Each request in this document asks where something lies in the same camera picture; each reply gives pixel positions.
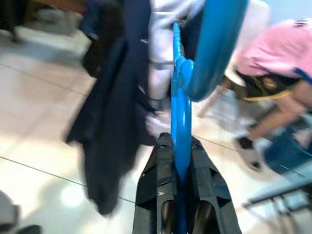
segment pink t-shirt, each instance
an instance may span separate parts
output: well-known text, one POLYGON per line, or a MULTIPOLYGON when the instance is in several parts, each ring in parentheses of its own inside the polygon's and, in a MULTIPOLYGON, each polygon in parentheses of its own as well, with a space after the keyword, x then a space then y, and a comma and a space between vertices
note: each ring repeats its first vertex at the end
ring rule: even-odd
POLYGON ((298 78, 295 70, 300 69, 312 78, 312 19, 288 20, 267 29, 241 51, 237 66, 248 76, 298 78))

